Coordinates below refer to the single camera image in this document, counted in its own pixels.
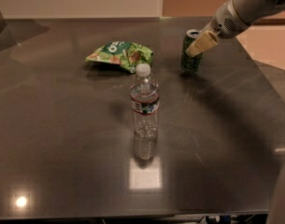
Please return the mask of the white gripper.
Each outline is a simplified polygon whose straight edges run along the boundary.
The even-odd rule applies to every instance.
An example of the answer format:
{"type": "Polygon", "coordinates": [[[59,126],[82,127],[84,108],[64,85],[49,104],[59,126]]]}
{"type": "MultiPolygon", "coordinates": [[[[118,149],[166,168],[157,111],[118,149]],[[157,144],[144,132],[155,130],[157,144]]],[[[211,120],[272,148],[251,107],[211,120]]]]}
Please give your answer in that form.
{"type": "Polygon", "coordinates": [[[219,7],[210,22],[202,29],[197,37],[186,49],[186,54],[195,57],[218,45],[218,38],[228,39],[236,37],[249,29],[245,0],[229,0],[219,7]]]}

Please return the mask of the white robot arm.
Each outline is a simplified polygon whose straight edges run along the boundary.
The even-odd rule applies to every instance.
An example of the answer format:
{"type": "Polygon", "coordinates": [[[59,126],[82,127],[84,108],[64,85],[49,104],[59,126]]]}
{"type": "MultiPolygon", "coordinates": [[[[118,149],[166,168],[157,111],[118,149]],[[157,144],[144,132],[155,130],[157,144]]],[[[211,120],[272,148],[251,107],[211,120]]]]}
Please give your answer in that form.
{"type": "Polygon", "coordinates": [[[285,10],[285,0],[228,0],[219,7],[200,35],[185,50],[195,57],[248,30],[253,23],[285,10]]]}

